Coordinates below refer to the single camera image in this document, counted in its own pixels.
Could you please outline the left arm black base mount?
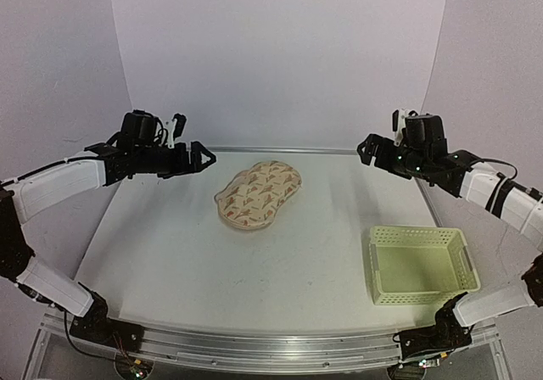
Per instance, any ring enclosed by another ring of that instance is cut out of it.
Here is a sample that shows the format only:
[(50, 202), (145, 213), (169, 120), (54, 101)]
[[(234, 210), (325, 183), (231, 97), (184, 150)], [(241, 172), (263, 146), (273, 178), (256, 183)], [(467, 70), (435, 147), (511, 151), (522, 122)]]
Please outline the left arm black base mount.
[(125, 352), (138, 352), (144, 329), (136, 323), (109, 317), (106, 301), (95, 299), (84, 316), (73, 318), (69, 335), (94, 344), (118, 347)]

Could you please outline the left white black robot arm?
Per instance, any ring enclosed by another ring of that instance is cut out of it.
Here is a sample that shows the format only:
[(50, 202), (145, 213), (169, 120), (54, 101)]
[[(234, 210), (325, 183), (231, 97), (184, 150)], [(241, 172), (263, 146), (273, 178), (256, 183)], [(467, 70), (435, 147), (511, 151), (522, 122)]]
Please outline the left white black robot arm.
[(206, 170), (216, 156), (201, 142), (177, 140), (186, 122), (181, 114), (163, 122), (148, 112), (133, 110), (107, 141), (2, 182), (1, 277), (36, 301), (71, 314), (93, 342), (108, 342), (114, 325), (106, 300), (48, 265), (27, 243), (23, 226), (68, 198), (135, 175), (170, 179)]

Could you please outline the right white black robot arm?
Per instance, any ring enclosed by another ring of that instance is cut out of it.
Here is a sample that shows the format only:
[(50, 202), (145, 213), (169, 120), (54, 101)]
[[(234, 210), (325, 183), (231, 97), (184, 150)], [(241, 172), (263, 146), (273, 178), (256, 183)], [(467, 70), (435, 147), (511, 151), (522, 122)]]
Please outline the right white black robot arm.
[[(438, 115), (396, 110), (393, 138), (368, 135), (356, 148), (362, 164), (373, 165), (405, 179), (416, 178), (439, 187), (454, 198), (477, 205), (507, 223), (536, 248), (542, 247), (542, 192), (525, 187), (515, 176), (495, 169), (497, 159), (466, 150), (448, 149), (443, 121)], [(461, 296), (444, 316), (428, 328), (427, 340), (446, 348), (461, 332), (487, 318), (542, 305), (542, 257), (512, 283)]]

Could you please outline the floral mesh laundry bag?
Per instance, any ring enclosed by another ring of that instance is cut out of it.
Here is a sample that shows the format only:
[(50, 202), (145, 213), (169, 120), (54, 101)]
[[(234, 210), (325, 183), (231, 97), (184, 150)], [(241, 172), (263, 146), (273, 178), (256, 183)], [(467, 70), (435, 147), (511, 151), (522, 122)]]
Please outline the floral mesh laundry bag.
[(301, 186), (301, 175), (293, 166), (262, 161), (240, 171), (214, 201), (219, 217), (228, 226), (256, 231), (269, 227)]

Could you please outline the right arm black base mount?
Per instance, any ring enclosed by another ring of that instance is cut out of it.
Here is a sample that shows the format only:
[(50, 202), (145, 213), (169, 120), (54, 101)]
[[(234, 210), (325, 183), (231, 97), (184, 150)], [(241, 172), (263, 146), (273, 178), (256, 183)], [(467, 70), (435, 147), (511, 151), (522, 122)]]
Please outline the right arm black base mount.
[(433, 325), (399, 331), (392, 340), (400, 346), (402, 362), (423, 360), (470, 345), (473, 328), (462, 326), (451, 310), (440, 310)]

